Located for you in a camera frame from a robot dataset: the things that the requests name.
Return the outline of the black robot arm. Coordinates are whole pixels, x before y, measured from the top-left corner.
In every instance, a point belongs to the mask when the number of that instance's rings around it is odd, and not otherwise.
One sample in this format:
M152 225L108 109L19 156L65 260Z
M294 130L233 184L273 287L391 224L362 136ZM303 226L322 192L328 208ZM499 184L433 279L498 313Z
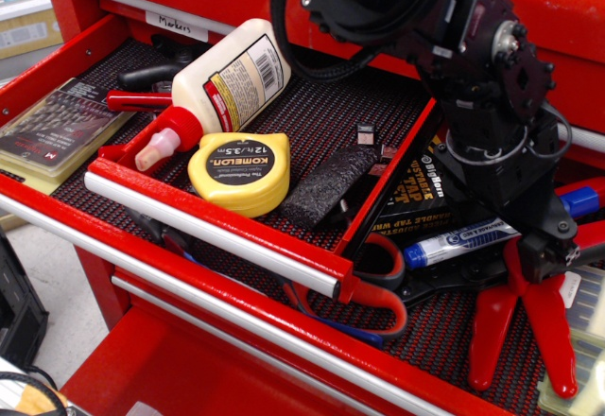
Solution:
M302 0L311 20L358 51L311 67L286 33L286 0L270 0L278 45L310 81L346 78L386 54L413 65L448 131L437 156L455 212L494 213L521 235L516 246L532 284L570 269L578 227L554 191L567 146L566 119L549 103L553 66L537 57L510 0Z

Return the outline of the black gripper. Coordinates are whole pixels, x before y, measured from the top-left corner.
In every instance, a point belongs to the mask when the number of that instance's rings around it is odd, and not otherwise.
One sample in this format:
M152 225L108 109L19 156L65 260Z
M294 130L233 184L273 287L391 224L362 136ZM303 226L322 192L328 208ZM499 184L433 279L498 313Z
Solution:
M565 272L579 257L578 224L555 195L561 158L558 121L505 123L481 140L475 120L448 120L436 157L445 201L460 226L502 217L521 234L517 250L523 276L532 284Z

